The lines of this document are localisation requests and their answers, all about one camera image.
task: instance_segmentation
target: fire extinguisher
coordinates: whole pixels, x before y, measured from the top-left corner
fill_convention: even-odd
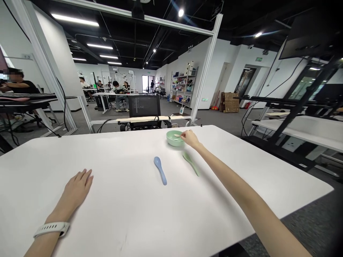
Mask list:
[[[246,103],[246,105],[244,106],[244,109],[249,109],[250,105],[251,105],[251,102]]]

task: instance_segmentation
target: person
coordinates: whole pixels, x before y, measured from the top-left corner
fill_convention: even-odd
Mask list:
[[[181,138],[187,145],[199,153],[226,190],[238,203],[271,257],[311,256],[255,190],[230,167],[208,151],[199,142],[192,130],[184,131],[181,134]],[[68,182],[55,208],[56,211],[54,210],[48,217],[47,223],[67,221],[69,219],[75,209],[84,201],[89,191],[93,181],[93,177],[89,177],[90,173],[91,170],[88,172],[83,170],[82,173],[78,173]],[[50,233],[37,237],[25,257],[49,257],[56,245],[58,236],[58,233]]]
[[[154,83],[154,81],[152,80],[152,81],[151,81],[151,84],[150,84],[150,92],[153,91],[154,86],[155,86],[155,83]]]
[[[127,81],[124,81],[124,87],[127,91],[130,91],[130,85]]]
[[[35,94],[40,93],[29,80],[24,80],[24,73],[15,68],[8,68],[4,70],[4,74],[8,76],[9,82],[0,82],[0,91],[5,93],[13,91],[16,94]],[[16,120],[12,114],[0,114],[2,117],[0,121],[0,128],[4,128],[5,124],[10,126],[10,130],[14,130],[23,124],[22,121]]]
[[[84,77],[80,77],[80,83],[83,89],[91,88],[90,85],[85,81]],[[87,94],[89,95],[90,99],[94,101],[92,93],[90,91],[87,91]]]
[[[119,83],[117,81],[113,81],[113,91],[116,93],[116,94],[125,94],[126,93],[126,88],[124,86],[120,86]],[[129,110],[129,99],[127,97],[117,97],[115,99],[115,108],[116,108],[116,112],[121,112],[121,109],[120,109],[120,103],[122,100],[125,100],[126,101],[126,109],[125,111],[130,111]]]
[[[1,83],[1,92],[5,93],[8,91],[13,91],[13,93],[20,94],[39,93],[39,90],[36,88],[35,84],[29,80],[24,80],[24,73],[21,70],[8,68],[7,70],[4,70],[4,74],[8,76],[10,82]]]

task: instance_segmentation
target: black ceiling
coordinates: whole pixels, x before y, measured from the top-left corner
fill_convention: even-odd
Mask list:
[[[59,14],[95,21],[99,27],[57,20],[64,28],[70,49],[81,63],[106,64],[121,62],[122,67],[158,69],[178,58],[190,45],[197,45],[207,37],[183,30],[176,30],[140,20],[115,16],[74,5],[51,0],[31,0],[48,15]],[[132,0],[97,0],[97,3],[132,10]],[[267,0],[151,0],[142,4],[145,15],[164,18],[204,29],[212,29],[213,13],[216,8],[224,15],[218,38],[230,40],[231,44],[255,45],[278,51],[289,28],[298,14],[315,6],[311,0],[267,1]],[[184,17],[178,17],[177,7],[183,7]],[[252,37],[259,31],[264,33],[257,39]],[[88,44],[109,45],[113,50],[87,46]],[[100,54],[118,56],[118,60],[99,57]]]

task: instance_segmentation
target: wristwatch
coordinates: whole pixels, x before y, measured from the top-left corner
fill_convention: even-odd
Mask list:
[[[61,232],[59,237],[62,237],[67,233],[69,225],[70,225],[69,222],[53,222],[53,223],[44,224],[43,226],[40,226],[38,228],[36,233],[33,235],[33,238],[36,238],[40,235],[51,233],[51,232]]]

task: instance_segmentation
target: blue spoon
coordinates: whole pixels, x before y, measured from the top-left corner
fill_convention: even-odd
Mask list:
[[[159,169],[159,171],[161,173],[163,185],[167,185],[167,179],[165,178],[160,158],[156,156],[154,158],[154,163],[155,163],[156,167]]]

